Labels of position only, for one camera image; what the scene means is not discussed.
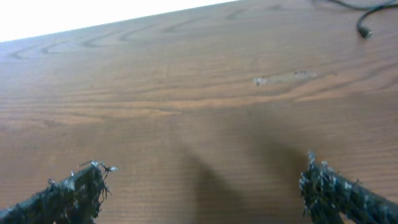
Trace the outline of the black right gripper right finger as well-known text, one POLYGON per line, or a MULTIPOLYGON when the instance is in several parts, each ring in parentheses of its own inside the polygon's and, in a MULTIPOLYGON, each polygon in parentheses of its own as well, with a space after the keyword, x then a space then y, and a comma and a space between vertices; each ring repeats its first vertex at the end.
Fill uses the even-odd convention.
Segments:
POLYGON ((304 217, 312 223, 397 224, 397 204, 335 172, 327 161, 308 153, 307 169, 300 173, 299 189, 304 217))

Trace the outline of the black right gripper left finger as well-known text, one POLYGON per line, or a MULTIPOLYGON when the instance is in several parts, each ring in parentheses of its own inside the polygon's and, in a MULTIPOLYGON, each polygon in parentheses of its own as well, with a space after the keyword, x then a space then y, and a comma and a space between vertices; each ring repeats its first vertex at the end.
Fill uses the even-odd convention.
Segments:
POLYGON ((27 200, 1 210, 1 224, 94 223, 103 202, 111 194, 106 178, 115 166, 88 161, 84 169, 27 200))

